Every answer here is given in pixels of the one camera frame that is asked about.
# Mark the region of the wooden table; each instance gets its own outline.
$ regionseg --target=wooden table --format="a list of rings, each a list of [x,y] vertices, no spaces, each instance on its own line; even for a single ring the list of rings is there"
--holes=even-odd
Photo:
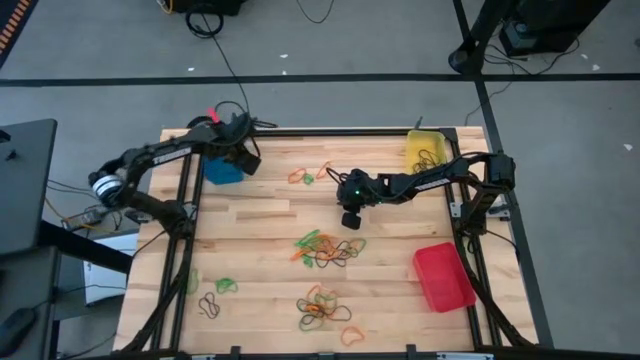
[[[457,130],[462,153],[487,151],[482,128]],[[185,131],[165,130],[162,139]],[[242,353],[400,352],[406,350],[406,344],[416,344],[418,351],[472,350],[466,311],[432,312],[411,265],[417,249],[453,241],[443,189],[421,193],[399,206],[367,208],[362,212],[361,229],[353,231],[340,224],[343,210],[336,205],[336,184],[329,177],[309,186],[287,182],[294,169],[306,167],[315,174],[328,160],[341,172],[355,167],[372,176],[403,172],[404,136],[257,140],[263,162],[255,176],[223,186],[205,182],[192,262],[199,286],[187,296],[181,350],[227,354],[231,346],[239,345]],[[189,191],[193,190],[195,163]],[[181,165],[175,161],[156,168],[149,193],[174,199]],[[490,219],[488,228],[510,237],[507,223]],[[301,261],[290,261],[296,251],[293,244],[314,229],[340,239],[363,237],[368,243],[345,268],[330,264],[325,269],[309,269]],[[138,246],[160,231],[158,223],[142,226]],[[495,301],[523,336],[536,341],[513,247],[493,235],[481,241]],[[133,338],[155,307],[166,249],[165,236],[135,259],[114,349]],[[205,293],[215,292],[215,280],[224,277],[237,281],[239,291],[216,294],[220,315],[210,320],[198,301]],[[339,304],[353,312],[350,322],[327,322],[308,333],[298,329],[302,314],[296,300],[316,284],[338,293]],[[479,301],[478,313],[483,340],[489,344]],[[168,345],[172,309],[167,314],[163,346]],[[348,325],[360,327],[366,340],[342,345],[341,331]]]

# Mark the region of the yellow plastic bin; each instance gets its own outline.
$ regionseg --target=yellow plastic bin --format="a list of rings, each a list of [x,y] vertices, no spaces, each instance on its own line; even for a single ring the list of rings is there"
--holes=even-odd
[[[445,137],[438,131],[411,130],[407,134],[407,174],[434,168],[447,162]]]

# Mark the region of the floor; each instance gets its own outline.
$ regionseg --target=floor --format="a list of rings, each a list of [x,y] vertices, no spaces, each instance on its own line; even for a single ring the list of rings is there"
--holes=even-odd
[[[323,14],[328,0],[302,1]],[[479,1],[463,1],[472,21]],[[640,72],[640,8],[613,0],[581,47],[550,73]],[[294,0],[249,1],[219,40],[238,75],[453,71],[461,36],[449,0],[337,0],[326,23],[309,23]],[[524,65],[543,69],[551,55]],[[485,73],[509,73],[488,65]],[[212,41],[150,0],[40,0],[0,78],[226,76]],[[506,84],[490,83],[489,91]],[[252,113],[282,126],[462,125],[478,105],[472,83],[253,84]],[[492,98],[555,345],[640,353],[640,83],[514,83]],[[59,121],[51,178],[83,186],[86,175],[130,147],[182,127],[235,85],[2,88],[0,124]],[[480,112],[470,124],[483,124]],[[50,193],[63,214],[92,200]],[[45,218],[57,221],[51,213]],[[113,334],[118,301],[63,322],[60,350],[73,354]],[[91,354],[105,354],[107,343]]]

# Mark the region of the plastic container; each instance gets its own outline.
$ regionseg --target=plastic container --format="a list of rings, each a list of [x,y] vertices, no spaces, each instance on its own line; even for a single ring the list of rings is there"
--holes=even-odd
[[[416,251],[413,266],[433,311],[442,313],[476,303],[476,294],[453,244]]]
[[[445,137],[438,131],[411,130],[407,134],[407,150],[405,155],[405,168],[407,174],[414,174],[416,164],[422,158],[429,158],[430,163],[442,165],[447,162],[447,154],[444,151]]]
[[[232,184],[244,180],[242,171],[222,158],[205,160],[204,176],[216,185]]]

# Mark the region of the red plastic bin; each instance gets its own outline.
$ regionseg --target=red plastic bin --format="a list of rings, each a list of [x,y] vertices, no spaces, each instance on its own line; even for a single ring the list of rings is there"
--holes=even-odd
[[[416,251],[413,266],[432,310],[442,313],[476,303],[476,294],[453,244]]]

